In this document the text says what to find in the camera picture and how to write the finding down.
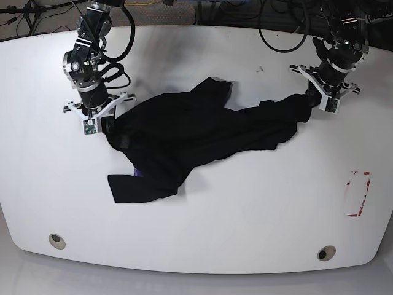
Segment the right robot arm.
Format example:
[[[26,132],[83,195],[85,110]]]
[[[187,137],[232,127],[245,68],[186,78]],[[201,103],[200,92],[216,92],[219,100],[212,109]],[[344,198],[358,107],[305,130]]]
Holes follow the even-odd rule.
[[[125,50],[111,58],[106,55],[106,36],[112,28],[110,11],[114,7],[126,16],[131,31]],[[125,1],[91,1],[87,11],[80,13],[74,47],[63,58],[63,72],[78,91],[80,102],[68,102],[63,112],[73,112],[78,116],[85,135],[110,133],[114,126],[116,107],[136,98],[125,92],[118,95],[108,92],[131,85],[131,78],[120,62],[131,51],[135,27]]]

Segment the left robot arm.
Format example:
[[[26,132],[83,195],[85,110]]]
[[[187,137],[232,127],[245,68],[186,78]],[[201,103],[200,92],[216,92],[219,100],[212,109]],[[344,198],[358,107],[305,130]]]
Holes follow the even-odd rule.
[[[312,107],[336,114],[341,98],[360,93],[356,84],[344,80],[365,60],[369,43],[352,1],[321,1],[320,7],[328,24],[328,33],[322,39],[313,38],[320,65],[290,65],[289,69],[308,80],[306,94]]]

